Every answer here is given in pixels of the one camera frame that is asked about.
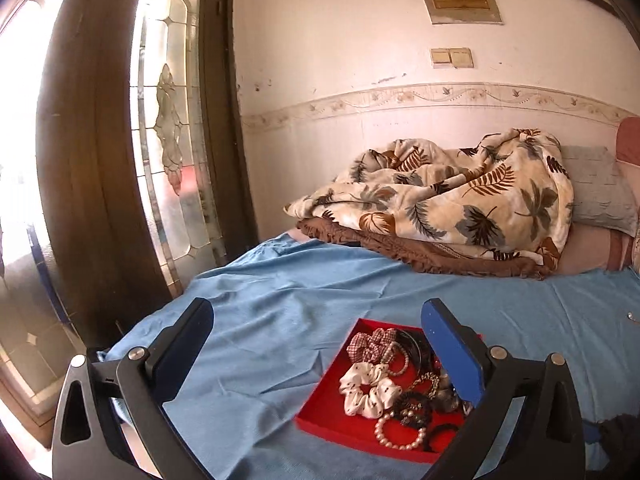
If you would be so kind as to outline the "leopard print scrunchie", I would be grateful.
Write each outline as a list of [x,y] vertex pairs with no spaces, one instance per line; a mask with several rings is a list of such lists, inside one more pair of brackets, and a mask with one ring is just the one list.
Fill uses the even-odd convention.
[[401,393],[392,407],[392,417],[402,426],[413,429],[427,428],[432,420],[430,399],[423,393],[406,391]]

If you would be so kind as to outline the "black hair elastic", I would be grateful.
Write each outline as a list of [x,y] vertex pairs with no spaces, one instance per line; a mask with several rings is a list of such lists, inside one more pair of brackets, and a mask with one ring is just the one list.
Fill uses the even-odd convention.
[[423,448],[426,452],[442,453],[454,440],[459,426],[454,424],[442,424],[434,427],[425,437]]

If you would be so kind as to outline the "white patterned scrunchie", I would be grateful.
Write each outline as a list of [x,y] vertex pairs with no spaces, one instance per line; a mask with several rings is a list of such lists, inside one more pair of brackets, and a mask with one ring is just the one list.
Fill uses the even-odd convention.
[[338,391],[347,416],[379,419],[392,408],[402,388],[390,378],[387,365],[362,362],[349,367]]

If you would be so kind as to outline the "red tray box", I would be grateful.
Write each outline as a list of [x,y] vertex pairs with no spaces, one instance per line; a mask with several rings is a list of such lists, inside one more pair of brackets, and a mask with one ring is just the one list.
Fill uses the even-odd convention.
[[295,420],[357,451],[432,464],[471,410],[419,327],[360,318]]

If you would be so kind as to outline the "pink checked scrunchie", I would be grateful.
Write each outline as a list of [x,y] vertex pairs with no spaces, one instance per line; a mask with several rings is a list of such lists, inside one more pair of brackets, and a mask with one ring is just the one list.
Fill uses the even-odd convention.
[[390,364],[394,358],[397,330],[377,328],[372,334],[356,333],[346,348],[352,364]]

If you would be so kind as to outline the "grey brown sheer scrunchie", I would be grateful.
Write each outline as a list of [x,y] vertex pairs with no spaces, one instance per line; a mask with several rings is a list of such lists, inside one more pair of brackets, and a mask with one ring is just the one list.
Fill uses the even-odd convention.
[[449,374],[443,368],[440,370],[439,383],[432,400],[432,409],[439,413],[452,413],[460,408],[460,398]]

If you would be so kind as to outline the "light blue bed sheet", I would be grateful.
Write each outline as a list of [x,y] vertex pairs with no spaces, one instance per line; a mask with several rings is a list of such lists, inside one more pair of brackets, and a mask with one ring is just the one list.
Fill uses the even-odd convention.
[[186,292],[108,350],[146,346],[196,297],[215,326],[166,412],[218,479],[417,479],[426,466],[299,430],[295,415],[360,318],[420,322],[438,298],[488,344],[567,360],[585,419],[639,411],[639,280],[631,270],[529,278],[421,274],[363,248],[267,240]]

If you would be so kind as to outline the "floral leaf blanket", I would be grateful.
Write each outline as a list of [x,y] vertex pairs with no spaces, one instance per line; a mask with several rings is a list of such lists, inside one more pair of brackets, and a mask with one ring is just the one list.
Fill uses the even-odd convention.
[[444,150],[396,140],[285,206],[307,236],[356,244],[434,274],[545,278],[572,223],[561,144],[539,129]]

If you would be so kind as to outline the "wooden glass door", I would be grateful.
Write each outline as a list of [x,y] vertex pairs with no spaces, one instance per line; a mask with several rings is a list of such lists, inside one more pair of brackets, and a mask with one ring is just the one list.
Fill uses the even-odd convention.
[[1,399],[42,445],[72,357],[257,238],[232,0],[1,0]]

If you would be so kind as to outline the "grey pillow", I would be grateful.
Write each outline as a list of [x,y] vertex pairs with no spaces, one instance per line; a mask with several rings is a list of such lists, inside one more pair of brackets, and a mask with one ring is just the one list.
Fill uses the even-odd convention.
[[604,146],[565,145],[562,157],[574,186],[573,222],[634,236],[638,204],[614,156]]

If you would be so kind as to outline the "wall switch plate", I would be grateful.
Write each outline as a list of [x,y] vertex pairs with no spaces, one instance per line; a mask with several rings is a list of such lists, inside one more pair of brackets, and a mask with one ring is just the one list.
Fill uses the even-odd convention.
[[435,68],[473,68],[474,60],[469,48],[438,48],[430,51]]

